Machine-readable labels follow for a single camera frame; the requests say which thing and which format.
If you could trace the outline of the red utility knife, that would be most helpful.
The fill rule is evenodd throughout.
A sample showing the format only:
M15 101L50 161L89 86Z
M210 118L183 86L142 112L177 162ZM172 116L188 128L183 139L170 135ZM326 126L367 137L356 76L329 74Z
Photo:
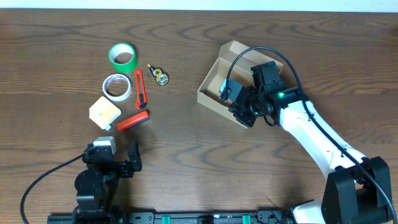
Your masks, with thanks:
M139 69L139 68L135 69L134 78L136 81L136 88L137 88L136 108L141 110L141 109L144 109L147 105L146 89L145 89L144 77L143 77L141 69Z

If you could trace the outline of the green tape roll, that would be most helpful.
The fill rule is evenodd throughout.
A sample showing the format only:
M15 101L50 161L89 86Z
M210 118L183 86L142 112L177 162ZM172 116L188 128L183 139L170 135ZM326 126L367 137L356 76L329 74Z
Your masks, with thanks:
M126 63L116 62L116 57L124 53L131 54L131 59ZM129 73L133 72L137 67L136 50L132 45L125 42L114 44L108 52L108 58L117 72Z

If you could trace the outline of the white tape roll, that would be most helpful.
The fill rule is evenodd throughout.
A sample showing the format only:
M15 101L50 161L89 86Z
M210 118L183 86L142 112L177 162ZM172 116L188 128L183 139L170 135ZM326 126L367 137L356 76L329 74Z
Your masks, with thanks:
M112 82L113 82L113 81L116 81L116 80L122 80L122 81L124 81L124 82L127 83L127 90L126 90L123 94L118 95L118 96L112 95L112 94L109 92L109 90L108 90L108 87L110 86L110 84L112 84ZM131 93L132 93L131 81L130 81L129 77L127 77L127 76L125 76L125 75L123 75L123 74L115 73L115 74L112 74L112 75L108 76L108 77L104 80L104 82L103 82L103 84L102 84L102 90L103 90L103 93L105 94L105 96L106 96L109 100L115 101L115 102L124 101L124 100L128 99L129 96L130 96Z

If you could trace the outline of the red black stapler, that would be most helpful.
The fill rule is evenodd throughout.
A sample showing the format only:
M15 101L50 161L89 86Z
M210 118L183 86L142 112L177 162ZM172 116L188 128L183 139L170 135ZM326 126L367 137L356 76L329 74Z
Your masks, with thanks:
M124 121L121 121L117 124L117 128L119 131L124 131L147 120L149 120L149 113L148 111L143 111Z

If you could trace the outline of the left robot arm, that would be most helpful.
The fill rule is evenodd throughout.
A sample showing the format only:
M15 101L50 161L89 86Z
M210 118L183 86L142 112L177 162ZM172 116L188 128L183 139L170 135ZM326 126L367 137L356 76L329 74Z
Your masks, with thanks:
M112 204L119 180L133 177L142 170L138 141L127 151L128 160L115 161L116 142L112 136L99 137L87 145L82 161L87 170L75 179L78 206L72 212L72 223L128 223L123 208Z

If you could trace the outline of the brown cardboard box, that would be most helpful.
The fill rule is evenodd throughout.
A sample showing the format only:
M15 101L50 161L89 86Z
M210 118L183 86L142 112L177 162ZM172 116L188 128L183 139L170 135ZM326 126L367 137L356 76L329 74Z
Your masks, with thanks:
M233 61L240 53L248 48L249 47L247 45L244 45L237 40L232 40L222 45L218 58L197 90L198 103L235 122L236 124L239 124L239 121L237 121L233 114L228 111L232 101L229 100L225 102L220 99L220 88L226 79ZM252 50L244 54L238 60L229 79L231 81L237 81L245 87L254 85L251 67L273 60L274 59L272 57L262 54L257 50Z

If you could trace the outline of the yellow sticky note pad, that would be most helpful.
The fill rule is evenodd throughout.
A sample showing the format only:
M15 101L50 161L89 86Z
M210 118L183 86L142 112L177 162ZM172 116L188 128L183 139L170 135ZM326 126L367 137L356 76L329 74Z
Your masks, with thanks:
M101 96L90 108L89 118L101 129L109 131L111 123L121 114L121 110L104 96Z

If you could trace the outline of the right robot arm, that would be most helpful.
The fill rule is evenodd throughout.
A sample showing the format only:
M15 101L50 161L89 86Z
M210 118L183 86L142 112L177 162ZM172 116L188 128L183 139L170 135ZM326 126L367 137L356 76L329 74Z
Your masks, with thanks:
M275 62L251 68L254 83L243 86L227 78L220 88L232 102L229 111L245 127L271 117L307 151L326 178L321 201L292 207L292 223L397 222L391 177L381 157L368 158L344 141L317 113L299 86L286 88Z

